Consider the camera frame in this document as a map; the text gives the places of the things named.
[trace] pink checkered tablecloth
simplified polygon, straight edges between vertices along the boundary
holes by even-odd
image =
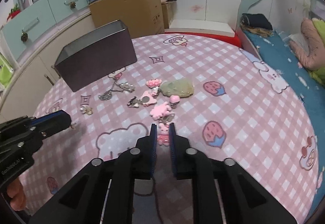
[[[98,95],[112,79],[104,77],[76,93],[60,79],[37,107],[36,117],[65,110],[76,129],[44,140],[33,156],[35,164],[21,175],[29,210],[39,209],[94,157],[116,158],[148,134],[153,106],[126,106],[148,89],[147,80],[186,77],[195,91],[174,109],[177,133],[210,158],[234,158],[303,223],[316,189],[317,139],[303,104],[284,79],[238,47],[211,38],[155,35],[133,44],[138,61],[119,82],[135,85],[134,93],[114,93],[100,101]],[[158,104],[168,101],[162,94],[157,99]],[[81,104],[89,104],[94,113],[83,115]],[[211,126],[218,128],[215,135],[209,134]],[[169,148],[158,146],[160,215],[164,223],[193,223],[190,181],[173,179],[169,160]]]

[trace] gray storage box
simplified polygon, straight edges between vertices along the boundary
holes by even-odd
[[[65,46],[55,68],[73,92],[137,61],[127,27],[116,20]]]

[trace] brown cardboard box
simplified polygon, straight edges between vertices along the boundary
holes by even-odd
[[[160,0],[98,0],[89,7],[96,28],[121,20],[131,38],[165,33]]]
[[[173,21],[173,2],[168,2],[161,4],[162,7],[162,17],[164,18],[164,27],[165,29],[169,28],[170,24]]]

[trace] gingham pattern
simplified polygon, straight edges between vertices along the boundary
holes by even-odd
[[[108,101],[98,95],[111,87],[104,77],[73,93],[61,79],[45,96],[36,110],[43,116],[60,101],[60,108],[71,115],[76,130],[68,129],[44,141],[34,154],[35,165],[21,176],[32,212],[52,195],[47,178],[52,176],[63,186],[92,158],[98,156],[96,139],[103,132],[127,128],[142,122],[148,128],[154,122],[152,107],[130,109],[126,103],[141,96],[145,81],[190,78],[194,95],[181,99],[175,112],[179,135],[188,137],[194,148],[208,157],[223,160],[233,157],[259,181],[298,221],[305,219],[313,201],[318,173],[318,160],[310,171],[299,165],[301,148],[307,137],[314,135],[309,117],[289,87],[275,93],[237,47],[215,39],[186,35],[187,46],[165,44],[176,35],[155,35],[133,40],[138,61],[127,67],[120,82],[136,86],[133,94],[115,93]],[[164,62],[153,63],[150,57],[163,56]],[[224,85],[226,94],[215,97],[203,89],[208,81]],[[80,96],[91,95],[93,115],[79,112]],[[168,98],[161,94],[158,103]],[[208,146],[202,129],[208,121],[219,122],[227,134],[222,148]],[[155,177],[160,213],[165,223],[191,223],[191,187],[189,181],[172,179],[167,159],[168,148],[159,147]]]

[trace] person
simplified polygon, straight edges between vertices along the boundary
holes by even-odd
[[[14,211],[21,211],[25,209],[26,196],[19,178],[15,179],[8,185],[7,195],[11,198],[10,206]]]

